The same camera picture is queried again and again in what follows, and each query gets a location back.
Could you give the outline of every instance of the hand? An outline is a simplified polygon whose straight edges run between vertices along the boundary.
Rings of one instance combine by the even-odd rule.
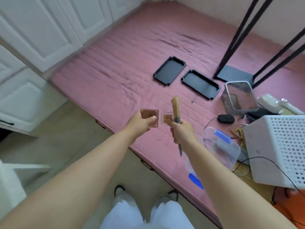
[[[181,124],[170,121],[168,125],[176,144],[185,144],[197,140],[192,125],[187,121],[181,120]]]
[[[149,125],[156,124],[156,116],[152,116],[147,119],[142,119],[140,111],[137,111],[127,122],[125,130],[128,131],[128,134],[132,136],[132,144],[135,140],[143,135],[145,132],[149,131]]]

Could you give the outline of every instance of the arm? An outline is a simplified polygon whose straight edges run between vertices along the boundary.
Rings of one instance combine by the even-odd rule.
[[[192,126],[170,122],[174,142],[181,144],[208,193],[224,229],[296,227],[246,183],[230,172],[196,138]]]
[[[82,228],[99,203],[128,146],[149,130],[156,117],[140,112],[124,130],[112,135],[90,153],[27,197],[1,222],[0,228]]]

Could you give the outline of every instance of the tile floor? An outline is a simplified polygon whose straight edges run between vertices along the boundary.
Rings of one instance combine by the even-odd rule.
[[[0,159],[4,163],[51,165],[51,170],[43,175],[33,177],[18,174],[27,194],[36,191],[112,133],[98,126],[92,116],[68,101],[31,134],[37,137],[14,132],[0,142]],[[104,217],[112,209],[113,190],[117,184],[124,185],[128,192],[135,196],[146,220],[149,220],[153,201],[172,190],[169,184],[147,169],[139,158],[128,150],[99,206],[83,228],[99,228]],[[195,228],[217,228],[181,195],[178,202]]]

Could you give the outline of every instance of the cabinet door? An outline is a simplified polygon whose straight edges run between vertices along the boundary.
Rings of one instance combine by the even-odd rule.
[[[138,7],[144,0],[108,0],[112,19],[115,22],[134,8]]]
[[[24,67],[23,62],[0,45],[0,84]]]
[[[58,0],[82,44],[112,24],[107,0]]]
[[[42,72],[82,47],[57,0],[0,0],[0,29]]]
[[[67,99],[31,69],[25,68],[0,84],[0,122],[32,131]]]

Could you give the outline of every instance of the pink quilted fabric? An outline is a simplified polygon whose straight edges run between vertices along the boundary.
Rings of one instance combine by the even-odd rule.
[[[180,97],[181,118],[192,123],[196,135],[218,113],[224,114],[222,89],[207,101],[181,84],[188,69],[212,77],[236,27],[210,18],[177,2],[147,3],[94,45],[67,62],[51,78],[52,83],[74,103],[113,132],[121,130],[141,108],[171,111],[170,100]],[[250,34],[230,59],[229,65],[255,73],[281,46]],[[169,57],[176,56],[187,67],[164,87],[152,74]],[[255,89],[257,96],[270,93],[286,98],[305,110],[305,63],[298,56],[288,66]],[[210,126],[217,127],[216,121]],[[205,191],[188,178],[178,147],[169,128],[159,123],[137,139],[131,148],[174,188],[215,224],[221,226]]]

